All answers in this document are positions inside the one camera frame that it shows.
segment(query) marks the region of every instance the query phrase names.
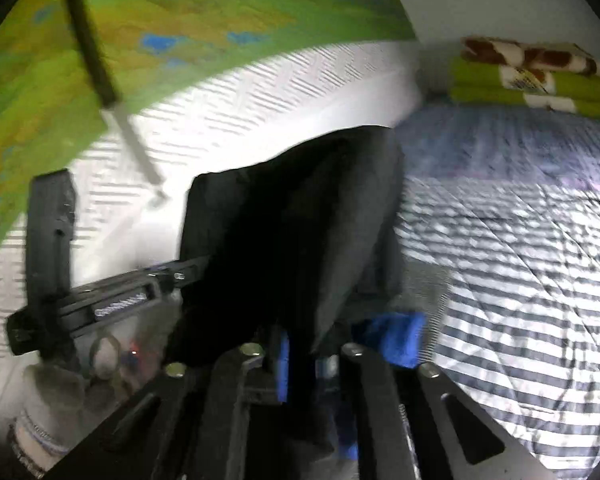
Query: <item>black cloth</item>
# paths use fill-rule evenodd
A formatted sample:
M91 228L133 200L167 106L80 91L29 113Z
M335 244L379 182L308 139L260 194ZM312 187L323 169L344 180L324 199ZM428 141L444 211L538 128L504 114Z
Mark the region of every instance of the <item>black cloth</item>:
M165 361L210 364L258 327L282 326L290 347L287 402L277 415L285 437L278 452L266 453L286 468L280 478L334 478L343 470L315 359L337 353L351 323L385 311L400 294L393 227L401 190L402 151L380 126L204 174L190 188L180 259L211 260L204 279L182 291L183 316Z

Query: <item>folded towel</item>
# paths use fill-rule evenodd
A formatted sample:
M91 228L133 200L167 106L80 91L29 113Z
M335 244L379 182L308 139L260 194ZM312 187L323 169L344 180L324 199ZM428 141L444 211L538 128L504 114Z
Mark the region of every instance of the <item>folded towel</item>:
M454 86L450 94L453 101L456 102L524 105L531 108L545 108L600 119L600 103L593 101L530 94L518 90L461 85Z
M453 61L451 70L458 86L518 90L600 102L600 77L471 62L461 57Z
M574 43L526 44L478 37L465 38L464 46L462 56L468 61L600 77L600 60Z

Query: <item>striped bedding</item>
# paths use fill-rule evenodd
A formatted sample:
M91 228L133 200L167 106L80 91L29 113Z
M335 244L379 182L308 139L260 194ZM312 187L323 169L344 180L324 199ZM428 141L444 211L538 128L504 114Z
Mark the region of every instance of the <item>striped bedding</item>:
M567 149L544 146L554 175L579 183L570 187L516 173L533 145L513 139L544 143L542 131L564 126L562 114L517 111L434 105L398 127L407 167L397 232L407 256L452 272L436 363L558 478L586 478L600 459L600 123L576 118ZM451 133L461 149L449 141L432 151L437 165L421 162L427 143ZM502 139L516 148L484 149L503 151ZM596 156L577 166L578 150ZM490 178L472 176L480 162Z

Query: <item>triangular cutout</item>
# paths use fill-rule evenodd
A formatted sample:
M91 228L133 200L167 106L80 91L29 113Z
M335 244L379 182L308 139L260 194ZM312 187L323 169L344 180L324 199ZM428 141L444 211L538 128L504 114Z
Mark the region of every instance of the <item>triangular cutout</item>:
M460 440L464 458L469 464L479 464L504 451L502 441L491 433L491 430L457 397L446 395L443 397L443 401Z

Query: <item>white textured wall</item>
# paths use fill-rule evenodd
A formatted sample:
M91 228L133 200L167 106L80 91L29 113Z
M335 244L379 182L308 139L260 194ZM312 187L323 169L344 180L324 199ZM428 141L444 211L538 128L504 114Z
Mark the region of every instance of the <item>white textured wall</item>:
M571 41L600 57L600 20L584 0L401 0L423 46L425 82L448 85L448 60L469 34Z

